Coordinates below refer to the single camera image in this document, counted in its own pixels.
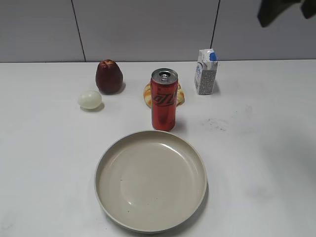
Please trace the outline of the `dark gripper finger corner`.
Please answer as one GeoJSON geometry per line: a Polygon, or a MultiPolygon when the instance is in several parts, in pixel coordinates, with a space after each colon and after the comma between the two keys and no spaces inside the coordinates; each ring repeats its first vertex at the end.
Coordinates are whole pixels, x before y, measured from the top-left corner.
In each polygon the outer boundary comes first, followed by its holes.
{"type": "Polygon", "coordinates": [[[310,19],[316,14],[316,0],[303,0],[301,11],[305,19],[310,19]]]}

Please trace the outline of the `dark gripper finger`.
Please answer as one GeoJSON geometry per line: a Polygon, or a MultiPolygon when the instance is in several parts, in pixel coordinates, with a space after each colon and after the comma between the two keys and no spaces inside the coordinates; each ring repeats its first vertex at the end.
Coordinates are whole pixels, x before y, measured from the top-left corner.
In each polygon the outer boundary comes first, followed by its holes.
{"type": "Polygon", "coordinates": [[[257,19],[261,27],[269,26],[281,13],[300,0],[261,0],[257,19]]]}

